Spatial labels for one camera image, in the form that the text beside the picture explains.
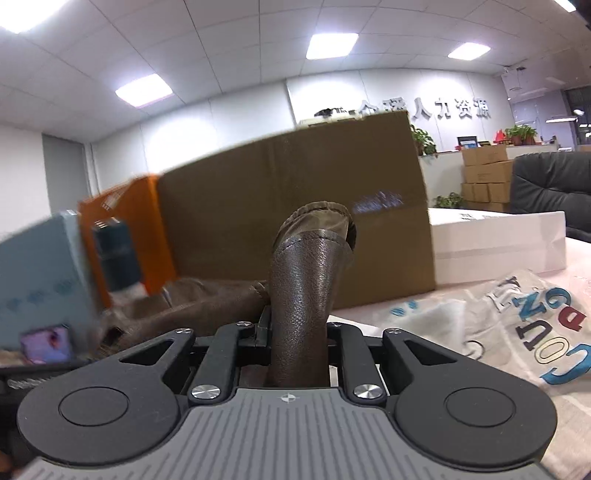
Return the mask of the brown leather jacket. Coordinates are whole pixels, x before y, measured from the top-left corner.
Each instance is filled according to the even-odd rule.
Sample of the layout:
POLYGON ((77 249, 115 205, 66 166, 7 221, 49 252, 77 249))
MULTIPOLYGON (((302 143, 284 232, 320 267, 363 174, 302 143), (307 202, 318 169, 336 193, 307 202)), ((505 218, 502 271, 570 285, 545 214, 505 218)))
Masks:
POLYGON ((105 358, 178 328, 211 336, 239 320, 271 311, 270 387, 329 385, 327 321, 339 278, 353 259, 356 226, 335 202, 294 211, 273 243, 266 281, 181 278, 159 293, 107 310, 91 338, 105 358))

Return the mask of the dark teal thermos bottle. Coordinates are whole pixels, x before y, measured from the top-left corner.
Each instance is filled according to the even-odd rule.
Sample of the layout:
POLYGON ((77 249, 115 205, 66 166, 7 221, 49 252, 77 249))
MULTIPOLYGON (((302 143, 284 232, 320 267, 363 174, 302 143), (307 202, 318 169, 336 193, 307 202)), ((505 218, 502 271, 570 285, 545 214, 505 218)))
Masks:
POLYGON ((114 217, 97 221, 92 236, 112 304, 145 298, 147 291, 127 224, 114 217))

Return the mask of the white flat box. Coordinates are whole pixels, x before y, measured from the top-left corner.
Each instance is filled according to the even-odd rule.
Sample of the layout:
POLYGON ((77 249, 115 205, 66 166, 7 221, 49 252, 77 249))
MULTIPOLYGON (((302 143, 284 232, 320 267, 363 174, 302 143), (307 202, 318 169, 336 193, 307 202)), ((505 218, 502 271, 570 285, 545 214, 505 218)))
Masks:
POLYGON ((515 270, 543 274, 566 267, 562 212, 519 215, 431 208, 429 219, 440 286, 495 280, 515 270))

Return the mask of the smartphone with lit screen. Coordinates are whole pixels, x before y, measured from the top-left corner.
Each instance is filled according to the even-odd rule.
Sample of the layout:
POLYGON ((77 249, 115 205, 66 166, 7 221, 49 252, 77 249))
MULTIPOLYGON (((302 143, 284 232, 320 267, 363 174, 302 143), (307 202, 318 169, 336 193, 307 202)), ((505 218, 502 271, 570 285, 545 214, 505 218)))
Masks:
POLYGON ((69 328, 65 325, 31 330, 20 335, 24 357, 32 364, 65 363, 74 358, 69 328))

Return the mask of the white printed tablecloth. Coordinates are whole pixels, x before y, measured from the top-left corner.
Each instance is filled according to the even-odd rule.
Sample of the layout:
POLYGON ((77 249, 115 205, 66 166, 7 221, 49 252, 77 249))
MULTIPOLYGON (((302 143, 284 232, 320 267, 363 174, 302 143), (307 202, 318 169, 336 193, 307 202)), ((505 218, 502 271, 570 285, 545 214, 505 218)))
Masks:
POLYGON ((543 464, 559 479, 590 476, 590 246, 566 241, 567 267, 339 310, 332 322, 379 337, 401 328, 521 377, 554 402, 558 427, 543 464))

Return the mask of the orange box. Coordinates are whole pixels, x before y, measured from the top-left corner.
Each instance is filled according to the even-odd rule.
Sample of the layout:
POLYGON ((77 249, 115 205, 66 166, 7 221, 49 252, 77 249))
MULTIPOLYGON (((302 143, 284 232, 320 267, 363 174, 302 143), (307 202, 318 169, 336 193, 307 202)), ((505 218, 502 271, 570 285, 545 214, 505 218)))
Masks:
POLYGON ((111 299, 91 231, 97 221, 114 217, 129 227, 148 294, 178 278, 161 216, 158 180, 157 175, 135 178, 78 203, 80 231, 104 308, 111 306, 111 299))

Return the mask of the grey-blue box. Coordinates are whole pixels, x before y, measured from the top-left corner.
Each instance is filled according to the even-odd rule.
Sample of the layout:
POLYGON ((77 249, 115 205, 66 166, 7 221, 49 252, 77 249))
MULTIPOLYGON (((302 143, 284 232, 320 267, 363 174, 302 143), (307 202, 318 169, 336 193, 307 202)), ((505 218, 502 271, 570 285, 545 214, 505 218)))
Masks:
POLYGON ((1 241, 2 347, 18 349, 25 332, 64 324, 83 352, 99 303, 77 213, 60 212, 1 241))

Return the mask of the stacked cardboard boxes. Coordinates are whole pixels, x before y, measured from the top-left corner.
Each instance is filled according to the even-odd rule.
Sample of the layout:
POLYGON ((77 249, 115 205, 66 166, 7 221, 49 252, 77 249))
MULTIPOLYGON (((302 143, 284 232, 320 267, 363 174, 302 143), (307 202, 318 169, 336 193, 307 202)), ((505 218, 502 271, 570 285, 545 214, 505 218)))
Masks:
POLYGON ((462 197, 474 210, 509 212, 513 161, 505 145, 462 150, 462 197))

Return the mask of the potted green plant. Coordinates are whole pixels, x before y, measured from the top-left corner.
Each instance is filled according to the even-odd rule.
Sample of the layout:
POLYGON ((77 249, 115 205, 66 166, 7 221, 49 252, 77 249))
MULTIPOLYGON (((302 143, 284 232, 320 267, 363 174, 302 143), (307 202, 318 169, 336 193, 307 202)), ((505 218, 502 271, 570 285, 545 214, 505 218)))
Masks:
POLYGON ((437 155, 437 146, 431 135, 413 124, 410 127, 418 155, 420 157, 437 155))

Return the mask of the black office chair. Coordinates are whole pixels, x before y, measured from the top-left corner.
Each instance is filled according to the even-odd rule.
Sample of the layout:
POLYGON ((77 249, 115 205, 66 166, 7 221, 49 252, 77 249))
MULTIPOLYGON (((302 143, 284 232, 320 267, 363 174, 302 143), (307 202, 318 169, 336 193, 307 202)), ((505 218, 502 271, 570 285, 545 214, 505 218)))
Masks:
POLYGON ((590 242, 589 152, 543 152, 513 160, 509 212, 565 214, 566 236, 590 242))

